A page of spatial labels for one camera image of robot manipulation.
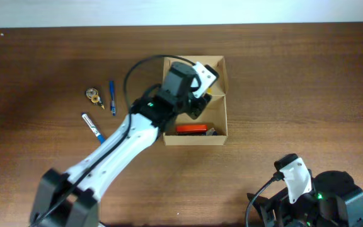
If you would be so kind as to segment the orange stapler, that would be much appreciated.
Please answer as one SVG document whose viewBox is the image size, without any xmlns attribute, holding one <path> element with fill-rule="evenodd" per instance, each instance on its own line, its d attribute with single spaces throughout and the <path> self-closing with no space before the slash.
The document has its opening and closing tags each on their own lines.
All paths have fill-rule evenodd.
<svg viewBox="0 0 363 227">
<path fill-rule="evenodd" d="M 203 134 L 207 130 L 208 127 L 205 124 L 183 124 L 176 126 L 177 134 Z"/>
</svg>

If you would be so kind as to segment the brown cardboard box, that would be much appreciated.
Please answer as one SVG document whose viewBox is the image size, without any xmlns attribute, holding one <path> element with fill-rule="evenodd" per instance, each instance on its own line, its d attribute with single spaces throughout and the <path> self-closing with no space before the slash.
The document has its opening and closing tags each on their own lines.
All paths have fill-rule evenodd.
<svg viewBox="0 0 363 227">
<path fill-rule="evenodd" d="M 175 125 L 205 124 L 209 129 L 215 128 L 217 135 L 180 136 L 176 133 L 176 126 L 173 126 L 163 134 L 164 143 L 167 146 L 223 145 L 228 138 L 226 93 L 229 83 L 225 59 L 221 55 L 186 55 L 184 58 L 209 65 L 219 74 L 219 78 L 210 87 L 212 100 L 200 117 L 193 120 L 184 113 L 177 117 Z"/>
</svg>

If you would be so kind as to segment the white blue staples box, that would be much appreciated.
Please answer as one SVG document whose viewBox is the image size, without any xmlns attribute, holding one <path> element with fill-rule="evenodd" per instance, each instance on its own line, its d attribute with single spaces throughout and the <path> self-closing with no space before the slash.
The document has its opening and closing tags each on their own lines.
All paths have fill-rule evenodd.
<svg viewBox="0 0 363 227">
<path fill-rule="evenodd" d="M 210 128 L 206 132 L 204 132 L 202 135 L 203 136 L 216 136 L 217 131 L 215 130 L 215 128 Z"/>
</svg>

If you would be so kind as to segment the blue pen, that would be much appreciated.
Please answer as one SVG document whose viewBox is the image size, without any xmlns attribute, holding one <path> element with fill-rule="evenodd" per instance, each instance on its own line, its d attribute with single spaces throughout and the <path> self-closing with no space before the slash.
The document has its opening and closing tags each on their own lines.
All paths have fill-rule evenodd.
<svg viewBox="0 0 363 227">
<path fill-rule="evenodd" d="M 116 106 L 115 106 L 115 85 L 114 81 L 109 81 L 109 90 L 110 90 L 110 109 L 113 116 L 116 116 Z"/>
</svg>

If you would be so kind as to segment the yellow correction tape dispenser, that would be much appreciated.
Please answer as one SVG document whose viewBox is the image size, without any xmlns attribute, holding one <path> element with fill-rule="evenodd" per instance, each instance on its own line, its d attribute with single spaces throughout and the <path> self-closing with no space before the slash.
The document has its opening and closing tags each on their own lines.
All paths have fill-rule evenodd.
<svg viewBox="0 0 363 227">
<path fill-rule="evenodd" d="M 94 105 L 97 105 L 101 107 L 102 109 L 105 109 L 105 106 L 101 100 L 101 97 L 99 95 L 99 91 L 96 88 L 88 88 L 85 91 L 86 97 L 93 103 Z"/>
</svg>

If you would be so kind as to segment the white blue marker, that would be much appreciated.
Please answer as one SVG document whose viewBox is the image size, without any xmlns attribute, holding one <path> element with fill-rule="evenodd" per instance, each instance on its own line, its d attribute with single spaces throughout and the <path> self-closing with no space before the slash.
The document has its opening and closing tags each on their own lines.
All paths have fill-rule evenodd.
<svg viewBox="0 0 363 227">
<path fill-rule="evenodd" d="M 99 131 L 99 129 L 95 126 L 93 121 L 89 118 L 88 114 L 87 113 L 82 113 L 81 117 L 85 121 L 86 125 L 91 129 L 93 134 L 96 136 L 97 140 L 99 140 L 99 142 L 101 144 L 103 144 L 105 142 L 105 138 L 102 135 L 102 133 Z"/>
</svg>

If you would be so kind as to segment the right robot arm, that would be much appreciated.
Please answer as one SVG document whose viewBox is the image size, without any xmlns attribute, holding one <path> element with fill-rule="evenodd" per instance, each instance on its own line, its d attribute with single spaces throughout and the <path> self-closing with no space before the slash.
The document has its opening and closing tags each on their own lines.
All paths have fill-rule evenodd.
<svg viewBox="0 0 363 227">
<path fill-rule="evenodd" d="M 260 194 L 274 176 L 256 193 L 247 194 L 245 226 L 250 225 L 250 209 L 256 209 L 262 226 L 363 227 L 363 190 L 347 172 L 327 171 L 311 178 L 311 188 L 291 203 L 288 188 L 271 198 Z"/>
</svg>

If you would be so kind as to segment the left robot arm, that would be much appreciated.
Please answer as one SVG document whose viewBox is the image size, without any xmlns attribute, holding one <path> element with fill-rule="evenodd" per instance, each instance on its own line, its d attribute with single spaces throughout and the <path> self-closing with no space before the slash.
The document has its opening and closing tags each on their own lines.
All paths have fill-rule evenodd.
<svg viewBox="0 0 363 227">
<path fill-rule="evenodd" d="M 30 226 L 102 226 L 100 202 L 111 183 L 179 115 L 197 119 L 210 102 L 207 90 L 218 77 L 209 65 L 173 62 L 165 80 L 128 106 L 120 127 L 94 152 L 64 173 L 50 169 L 43 175 Z"/>
</svg>

